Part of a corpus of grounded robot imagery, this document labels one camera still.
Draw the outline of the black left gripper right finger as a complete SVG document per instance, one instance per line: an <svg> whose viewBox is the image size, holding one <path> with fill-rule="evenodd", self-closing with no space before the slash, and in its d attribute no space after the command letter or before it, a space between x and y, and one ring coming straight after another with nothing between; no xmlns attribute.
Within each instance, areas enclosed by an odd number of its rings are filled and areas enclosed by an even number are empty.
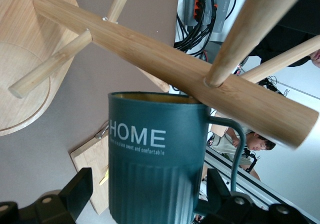
<svg viewBox="0 0 320 224"><path fill-rule="evenodd" d="M216 169L207 170L207 201L199 201L201 224L309 224L294 207L272 204L258 207L248 195L230 192Z"/></svg>

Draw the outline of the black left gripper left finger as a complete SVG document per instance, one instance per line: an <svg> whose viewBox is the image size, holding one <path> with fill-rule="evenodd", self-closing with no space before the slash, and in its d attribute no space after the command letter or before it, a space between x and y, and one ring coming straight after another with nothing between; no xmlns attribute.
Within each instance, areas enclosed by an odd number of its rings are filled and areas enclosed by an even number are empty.
<svg viewBox="0 0 320 224"><path fill-rule="evenodd" d="M92 194L92 169L82 168L58 194L44 195L27 207L0 202L0 224L76 224Z"/></svg>

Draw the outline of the dark green HOME mug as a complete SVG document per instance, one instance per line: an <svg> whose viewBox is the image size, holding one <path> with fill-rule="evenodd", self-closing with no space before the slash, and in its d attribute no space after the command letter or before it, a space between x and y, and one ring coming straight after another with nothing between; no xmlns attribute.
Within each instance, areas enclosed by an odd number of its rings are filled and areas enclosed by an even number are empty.
<svg viewBox="0 0 320 224"><path fill-rule="evenodd" d="M191 224L198 204L209 124L241 126L210 115L185 95L108 95L109 210L117 224Z"/></svg>

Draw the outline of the yellow plastic fork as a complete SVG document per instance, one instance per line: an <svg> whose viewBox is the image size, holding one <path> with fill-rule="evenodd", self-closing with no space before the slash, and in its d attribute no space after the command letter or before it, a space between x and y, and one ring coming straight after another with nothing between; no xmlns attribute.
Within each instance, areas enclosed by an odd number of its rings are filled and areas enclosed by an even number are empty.
<svg viewBox="0 0 320 224"><path fill-rule="evenodd" d="M104 177L99 182L99 185L102 186L109 179L109 169L106 170Z"/></svg>

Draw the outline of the wooden cutting board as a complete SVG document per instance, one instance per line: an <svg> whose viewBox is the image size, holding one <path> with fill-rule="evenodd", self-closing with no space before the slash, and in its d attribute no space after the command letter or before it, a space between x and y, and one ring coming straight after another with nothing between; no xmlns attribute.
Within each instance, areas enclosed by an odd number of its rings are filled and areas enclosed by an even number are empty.
<svg viewBox="0 0 320 224"><path fill-rule="evenodd" d="M77 171L87 167L92 169L93 194L90 202L98 215L109 207L109 185L107 181L102 186L99 185L109 168L108 134L108 123L105 123L93 138L70 154Z"/></svg>

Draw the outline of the person with glasses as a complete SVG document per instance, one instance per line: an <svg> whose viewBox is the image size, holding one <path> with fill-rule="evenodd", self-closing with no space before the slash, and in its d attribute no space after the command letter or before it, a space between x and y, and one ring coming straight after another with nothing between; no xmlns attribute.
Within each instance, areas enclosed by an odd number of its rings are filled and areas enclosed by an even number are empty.
<svg viewBox="0 0 320 224"><path fill-rule="evenodd" d="M260 134L243 127L245 133L246 143L244 148L249 151L270 151L275 147L275 143ZM237 147L240 145L241 137L233 128L229 127L222 137L217 136L214 138L212 149L224 156L229 161L233 162ZM246 157L245 152L242 151L239 160L239 167L247 169L251 166L251 157Z"/></svg>

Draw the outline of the wooden mug tree rack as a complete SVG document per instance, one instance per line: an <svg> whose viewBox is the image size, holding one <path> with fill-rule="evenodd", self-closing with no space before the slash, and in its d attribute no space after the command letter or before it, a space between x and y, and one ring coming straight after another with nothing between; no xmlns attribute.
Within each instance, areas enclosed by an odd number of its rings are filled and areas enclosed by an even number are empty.
<svg viewBox="0 0 320 224"><path fill-rule="evenodd" d="M313 109L232 75L278 20L244 11L213 64L78 7L76 0L0 0L0 135L39 118L73 57L94 43L272 141L299 147L319 120Z"/></svg>

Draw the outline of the grey adapter box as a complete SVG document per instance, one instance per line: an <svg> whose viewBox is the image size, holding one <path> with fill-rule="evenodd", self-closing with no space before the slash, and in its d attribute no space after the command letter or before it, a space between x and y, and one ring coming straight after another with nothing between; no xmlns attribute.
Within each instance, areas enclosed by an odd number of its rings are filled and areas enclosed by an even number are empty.
<svg viewBox="0 0 320 224"><path fill-rule="evenodd" d="M225 23L225 18L228 14L228 9L231 0L214 0L216 6L216 18L213 26L214 33L221 33L223 30L223 25Z"/></svg>

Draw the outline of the grey orange power strip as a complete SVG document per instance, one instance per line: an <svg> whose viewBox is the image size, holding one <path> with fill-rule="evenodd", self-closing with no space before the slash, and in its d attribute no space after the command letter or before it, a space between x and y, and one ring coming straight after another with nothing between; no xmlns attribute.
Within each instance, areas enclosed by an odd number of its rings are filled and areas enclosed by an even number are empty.
<svg viewBox="0 0 320 224"><path fill-rule="evenodd" d="M213 24L216 20L215 0L184 0L183 22L187 26Z"/></svg>

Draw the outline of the person in black clothes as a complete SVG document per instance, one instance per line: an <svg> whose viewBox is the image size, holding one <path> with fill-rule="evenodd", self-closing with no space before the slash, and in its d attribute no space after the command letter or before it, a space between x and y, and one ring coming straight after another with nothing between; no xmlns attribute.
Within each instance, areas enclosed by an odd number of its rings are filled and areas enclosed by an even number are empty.
<svg viewBox="0 0 320 224"><path fill-rule="evenodd" d="M299 0L250 52L264 63L320 35L320 0Z"/></svg>

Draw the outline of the aluminium table edge rail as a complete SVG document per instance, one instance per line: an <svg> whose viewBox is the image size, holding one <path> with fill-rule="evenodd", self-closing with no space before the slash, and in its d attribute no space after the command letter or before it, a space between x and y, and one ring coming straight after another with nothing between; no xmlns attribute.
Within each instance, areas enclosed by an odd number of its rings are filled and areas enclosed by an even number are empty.
<svg viewBox="0 0 320 224"><path fill-rule="evenodd" d="M233 163L209 147L206 147L204 163L208 168L215 168L218 170L222 180L230 190ZM263 208L264 210L267 210L271 204L287 204L296 208L304 215L309 224L320 224L320 220L316 219L240 168L237 171L236 191L248 195L258 207Z"/></svg>

